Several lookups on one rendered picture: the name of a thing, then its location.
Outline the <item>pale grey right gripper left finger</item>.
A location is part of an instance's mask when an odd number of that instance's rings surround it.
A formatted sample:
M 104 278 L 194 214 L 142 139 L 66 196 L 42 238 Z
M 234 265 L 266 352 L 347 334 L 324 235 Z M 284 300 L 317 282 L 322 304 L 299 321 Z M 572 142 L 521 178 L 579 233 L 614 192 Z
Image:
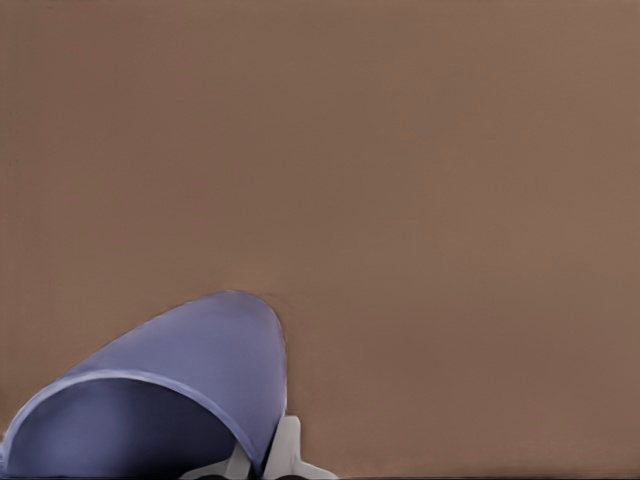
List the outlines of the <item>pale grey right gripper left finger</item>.
M 199 467 L 182 475 L 182 478 L 250 478 L 253 466 L 241 445 L 236 445 L 226 460 Z

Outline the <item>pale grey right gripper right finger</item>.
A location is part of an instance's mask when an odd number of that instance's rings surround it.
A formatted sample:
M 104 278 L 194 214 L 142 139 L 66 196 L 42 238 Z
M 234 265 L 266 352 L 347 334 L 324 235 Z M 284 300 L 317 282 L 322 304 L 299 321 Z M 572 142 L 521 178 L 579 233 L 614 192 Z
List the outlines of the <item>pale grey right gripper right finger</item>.
M 332 472 L 305 462 L 301 456 L 301 421 L 283 416 L 276 428 L 263 478 L 337 478 Z

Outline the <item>blue cup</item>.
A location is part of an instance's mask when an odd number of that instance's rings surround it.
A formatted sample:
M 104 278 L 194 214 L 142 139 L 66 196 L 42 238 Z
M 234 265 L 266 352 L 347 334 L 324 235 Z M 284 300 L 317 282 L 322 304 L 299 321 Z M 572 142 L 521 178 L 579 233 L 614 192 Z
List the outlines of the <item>blue cup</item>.
M 241 447 L 261 470 L 286 410 L 280 322 L 241 292 L 176 307 L 35 394 L 3 442 L 7 478 L 175 479 Z

